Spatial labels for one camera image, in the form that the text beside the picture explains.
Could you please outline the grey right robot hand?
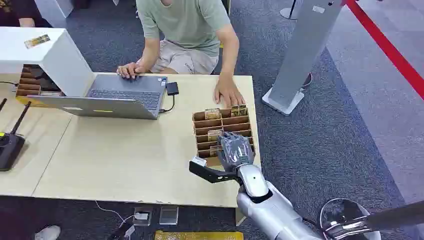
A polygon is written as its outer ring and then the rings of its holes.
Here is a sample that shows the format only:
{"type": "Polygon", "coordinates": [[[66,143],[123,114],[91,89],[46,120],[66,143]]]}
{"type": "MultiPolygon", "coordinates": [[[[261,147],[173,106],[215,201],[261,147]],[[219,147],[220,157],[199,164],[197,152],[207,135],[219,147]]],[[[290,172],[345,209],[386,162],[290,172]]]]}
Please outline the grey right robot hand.
{"type": "Polygon", "coordinates": [[[217,141],[221,150],[217,152],[226,172],[232,172],[242,165],[251,165],[255,154],[247,137],[225,131],[218,136],[217,141]]]}

